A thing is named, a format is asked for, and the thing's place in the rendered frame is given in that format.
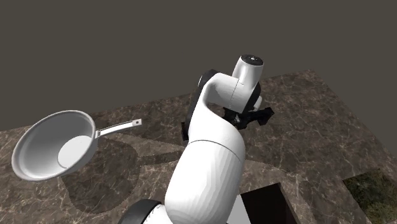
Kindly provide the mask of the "white frying pan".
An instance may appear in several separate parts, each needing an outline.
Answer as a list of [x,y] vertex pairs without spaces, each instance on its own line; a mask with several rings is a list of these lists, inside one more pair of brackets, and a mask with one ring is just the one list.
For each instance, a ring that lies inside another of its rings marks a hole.
[[68,175],[92,159],[100,138],[142,124],[136,119],[97,130],[93,118],[83,111],[56,112],[18,140],[11,158],[13,172],[33,182]]

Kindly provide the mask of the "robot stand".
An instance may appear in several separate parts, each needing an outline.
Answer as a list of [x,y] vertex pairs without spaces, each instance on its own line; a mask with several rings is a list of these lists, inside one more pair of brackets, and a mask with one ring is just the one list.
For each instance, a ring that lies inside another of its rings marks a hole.
[[280,183],[241,194],[251,224],[301,224]]

